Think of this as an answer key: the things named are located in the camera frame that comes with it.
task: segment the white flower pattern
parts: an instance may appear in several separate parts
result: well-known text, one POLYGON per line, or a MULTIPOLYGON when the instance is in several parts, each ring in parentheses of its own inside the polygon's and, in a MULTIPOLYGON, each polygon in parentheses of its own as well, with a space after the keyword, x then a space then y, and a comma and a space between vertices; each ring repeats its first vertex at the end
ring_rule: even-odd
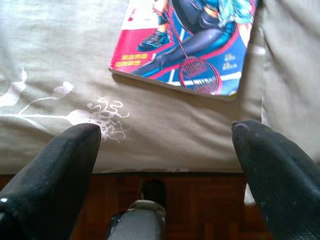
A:
MULTIPOLYGON (((3 96, 0 96, 0 107, 3 106, 13 106, 20 98, 21 92, 26 88, 25 81, 27 80, 27 73, 22 69, 21 81, 13 82, 10 85, 10 89, 3 96)), ((38 98, 27 104, 22 110, 17 114, 0 114, 0 117, 14 117, 24 120, 31 125, 33 125, 38 130, 41 130, 50 135, 57 135, 41 124, 37 123, 31 119, 45 118, 45 119, 63 119, 69 121, 72 125, 92 123, 100 126, 101 129, 101 141, 105 142, 107 139, 117 141, 120 143, 120 139, 125 139, 126 134, 123 124, 120 119, 129 117, 129 113, 122 115, 119 113, 119 109, 124 106, 121 101, 107 101, 104 97, 98 97, 95 104, 89 103, 87 107, 89 111, 76 109, 70 112, 68 115, 45 115, 45 114, 24 114, 33 103, 44 101, 44 100, 61 100, 70 92, 72 92, 74 86, 68 82, 64 81, 62 86, 58 86, 53 90, 51 96, 38 98)))

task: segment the comic book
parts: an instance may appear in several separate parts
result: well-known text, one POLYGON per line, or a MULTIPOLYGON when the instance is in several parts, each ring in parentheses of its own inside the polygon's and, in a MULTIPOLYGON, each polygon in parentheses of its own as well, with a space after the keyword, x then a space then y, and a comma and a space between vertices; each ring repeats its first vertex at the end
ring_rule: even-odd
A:
POLYGON ((130 0, 110 71, 203 96, 237 93, 257 0, 130 0))

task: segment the character's leg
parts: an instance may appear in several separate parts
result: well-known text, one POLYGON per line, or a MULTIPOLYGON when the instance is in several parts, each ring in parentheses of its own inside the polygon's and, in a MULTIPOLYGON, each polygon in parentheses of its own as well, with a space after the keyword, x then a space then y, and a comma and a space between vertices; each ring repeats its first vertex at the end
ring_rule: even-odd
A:
POLYGON ((153 3, 153 10, 158 14, 158 29, 150 36, 147 36, 136 47, 139 52, 153 51, 170 43, 168 34, 168 23, 162 17, 163 12, 168 7, 168 0, 155 0, 153 3))
POLYGON ((191 0, 172 0, 174 11, 183 28, 193 34, 199 31, 199 18, 203 9, 203 5, 196 2, 191 0))
MULTIPOLYGON (((188 56, 202 56, 223 47, 236 30, 235 23, 231 22, 226 28, 209 28, 197 32, 183 43, 183 48, 188 56)), ((153 61, 133 71, 133 74, 149 77, 164 68, 170 67, 184 59, 181 48, 174 49, 156 56, 153 61)))

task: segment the cartoon character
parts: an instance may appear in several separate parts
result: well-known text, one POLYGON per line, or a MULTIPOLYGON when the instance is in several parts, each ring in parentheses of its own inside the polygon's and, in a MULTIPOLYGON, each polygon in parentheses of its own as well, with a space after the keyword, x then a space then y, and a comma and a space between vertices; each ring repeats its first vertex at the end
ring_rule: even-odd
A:
MULTIPOLYGON (((172 0, 172 5, 182 27, 192 34, 182 43, 188 56, 200 57, 223 47, 237 28, 244 45, 248 45, 253 21, 250 0, 172 0)), ((159 17, 159 28, 137 46, 139 51, 152 51, 170 42, 163 17, 167 8, 168 0, 155 0, 153 10, 159 17)), ((176 46, 132 73, 149 77, 183 59, 181 47, 176 46)))

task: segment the bed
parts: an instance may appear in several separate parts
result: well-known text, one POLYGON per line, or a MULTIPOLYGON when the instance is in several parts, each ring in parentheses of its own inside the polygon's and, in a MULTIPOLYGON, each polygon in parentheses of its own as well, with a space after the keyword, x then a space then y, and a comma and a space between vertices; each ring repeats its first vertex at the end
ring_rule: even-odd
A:
MULTIPOLYGON (((312 9, 320 9, 317 1, 313 3, 312 9)), ((290 21, 297 22, 296 31, 305 31, 304 21, 319 23, 318 16, 295 18, 297 8, 308 11, 310 6, 268 0, 258 8, 239 91, 234 101, 223 102, 109 72, 127 5, 128 0, 3 1, 0 174, 17 173, 52 137, 79 123, 101 127, 94 173, 240 173, 231 125, 247 119, 267 123, 298 141, 313 158, 319 157, 314 143, 319 114, 303 130, 297 126, 320 103, 319 81, 315 81, 319 54, 314 52, 319 50, 320 32, 313 29, 311 39, 302 34, 292 40, 288 27, 290 21), (291 18, 284 18, 284 12, 291 18), (308 47, 311 40, 314 46, 308 47), (300 52, 290 55, 301 41, 306 49, 297 47, 300 52), (289 62, 283 61, 285 54, 289 62), (305 56, 303 60, 313 54, 314 61, 308 63, 314 64, 309 73, 313 78, 311 85, 304 86, 307 94, 295 91, 292 97, 282 83, 286 76, 274 68, 293 71, 291 82, 298 82, 306 74, 296 69, 298 54, 305 56), (294 111, 292 98, 297 101, 294 111), (311 109, 306 109, 310 102, 311 109), (290 119, 297 112, 303 116, 293 124, 290 119)))

